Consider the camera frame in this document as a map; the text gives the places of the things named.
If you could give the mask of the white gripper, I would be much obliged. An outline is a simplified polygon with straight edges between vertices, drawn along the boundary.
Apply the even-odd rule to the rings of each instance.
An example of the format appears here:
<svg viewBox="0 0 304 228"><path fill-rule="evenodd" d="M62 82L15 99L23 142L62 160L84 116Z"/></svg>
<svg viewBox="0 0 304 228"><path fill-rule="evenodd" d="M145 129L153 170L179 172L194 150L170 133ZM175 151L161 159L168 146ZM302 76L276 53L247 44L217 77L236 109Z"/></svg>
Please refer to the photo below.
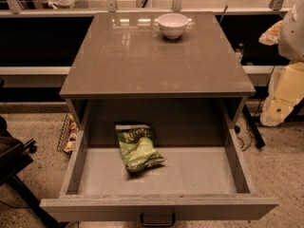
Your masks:
<svg viewBox="0 0 304 228"><path fill-rule="evenodd" d="M277 44L281 24L281 21L276 22L261 34L258 41L266 46ZM284 122L304 98L304 63L291 62L281 71L274 71L268 93L260 122L265 126L277 126Z"/></svg>

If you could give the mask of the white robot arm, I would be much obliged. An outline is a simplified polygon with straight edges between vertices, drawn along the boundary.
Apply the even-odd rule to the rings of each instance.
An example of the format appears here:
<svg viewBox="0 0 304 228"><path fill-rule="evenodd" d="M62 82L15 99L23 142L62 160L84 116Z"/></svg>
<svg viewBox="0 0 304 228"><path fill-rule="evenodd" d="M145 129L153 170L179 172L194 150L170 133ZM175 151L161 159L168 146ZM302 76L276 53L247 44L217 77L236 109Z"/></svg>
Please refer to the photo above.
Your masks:
<svg viewBox="0 0 304 228"><path fill-rule="evenodd" d="M258 41L266 46L278 44L278 53L290 61L269 86L260 116L263 125L277 126L304 99L304 0L298 0Z"/></svg>

